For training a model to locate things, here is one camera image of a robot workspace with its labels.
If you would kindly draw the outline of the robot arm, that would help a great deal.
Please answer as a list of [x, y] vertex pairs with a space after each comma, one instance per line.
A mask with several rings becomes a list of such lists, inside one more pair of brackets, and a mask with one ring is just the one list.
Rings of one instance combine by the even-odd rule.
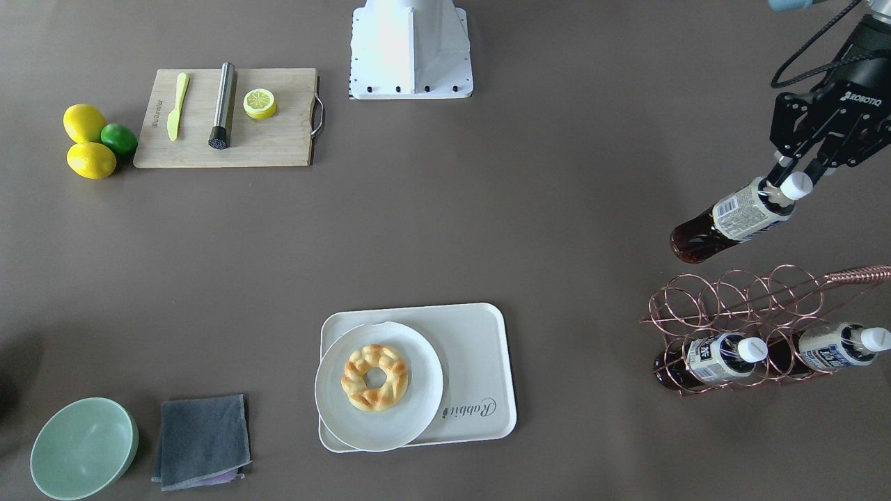
[[770, 140], [777, 148], [777, 161], [767, 175], [773, 185], [782, 184], [812, 146], [820, 145], [820, 150], [804, 172], [812, 183], [818, 183], [828, 169], [855, 167], [889, 145], [888, 1], [868, 2], [869, 12], [830, 63], [780, 81], [782, 71], [857, 4], [853, 1], [822, 26], [771, 80], [772, 88], [785, 88], [824, 75], [807, 93], [776, 97]]

